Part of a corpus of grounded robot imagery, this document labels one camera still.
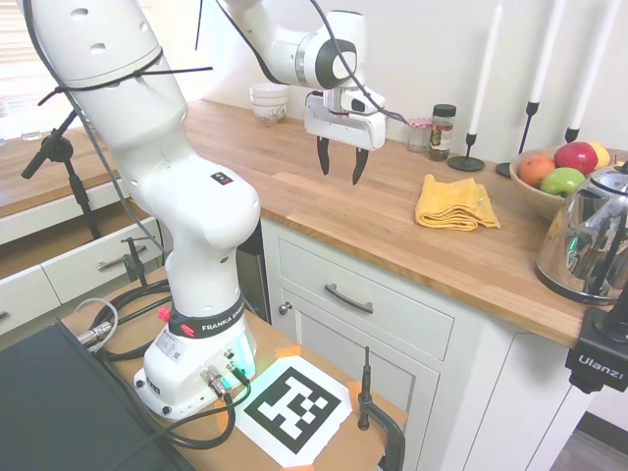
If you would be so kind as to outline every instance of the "orange tape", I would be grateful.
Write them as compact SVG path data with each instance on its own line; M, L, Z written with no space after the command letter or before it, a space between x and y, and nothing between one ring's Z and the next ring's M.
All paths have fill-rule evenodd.
M362 392L362 383L358 381L353 381L351 383L346 384L346 388L349 390L349 398L351 399L351 407L353 410L358 410L358 399L357 397Z
M314 471L314 466L309 464L307 466L295 466L293 468L282 468L282 471Z
M300 356L301 355L301 345L293 345L287 346L286 348L276 348L275 349L275 358L288 358L290 356Z
M220 409L225 407L226 404L222 400L214 402L214 409ZM227 424L229 423L229 413L227 411L216 414L216 423L221 433L227 430Z

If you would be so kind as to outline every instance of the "cabinet drawer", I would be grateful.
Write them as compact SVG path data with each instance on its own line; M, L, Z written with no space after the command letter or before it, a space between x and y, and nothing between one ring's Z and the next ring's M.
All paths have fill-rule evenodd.
M394 348L351 327L287 289L281 303L289 303L286 315L273 309L273 325L359 381L364 366L364 347L371 349L373 392L408 414L403 471L416 470L436 396L439 373Z
M159 240L157 222L154 218L142 221L146 229ZM122 257L129 253L129 245L123 242L128 237L145 237L141 229L129 226L116 233L76 248L41 264L61 302L68 302L81 294L114 280L127 272ZM149 262L161 255L151 240L135 243L142 262Z
M345 322L445 359L453 318L281 238L279 254L282 277L333 304Z
M39 265L0 280L0 335L60 305Z

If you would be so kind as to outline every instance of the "red apple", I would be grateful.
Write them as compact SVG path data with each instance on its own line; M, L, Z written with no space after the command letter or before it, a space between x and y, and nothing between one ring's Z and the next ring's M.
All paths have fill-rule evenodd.
M587 176L596 169L598 153L589 142L571 142L560 147L553 161L558 167L569 167Z

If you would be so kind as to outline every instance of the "jar lid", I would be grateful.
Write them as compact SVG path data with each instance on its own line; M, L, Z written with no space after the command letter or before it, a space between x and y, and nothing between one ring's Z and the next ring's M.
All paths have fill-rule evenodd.
M434 107L434 116L440 118L453 118L455 116L455 106L440 104Z
M429 128L432 125L432 120L430 118L412 118L408 120L408 125L411 128Z

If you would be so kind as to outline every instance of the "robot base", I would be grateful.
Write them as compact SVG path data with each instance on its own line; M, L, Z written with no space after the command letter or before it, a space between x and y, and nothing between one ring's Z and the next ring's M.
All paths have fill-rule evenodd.
M215 392L207 388L207 391L202 392L201 395L195 396L188 402L183 402L173 408L172 404L161 400L159 395L153 392L146 379L146 373L144 373L143 368L135 374L133 382L135 392L139 395L142 402L155 414L172 421L184 419L188 415L211 404L218 398Z
M230 387L239 381L228 365L255 376L255 341L243 318L230 329L209 339L174 336L166 326L144 355L144 368L133 378L139 398L155 414L181 420L214 402L218 397L207 386L203 373L212 368Z

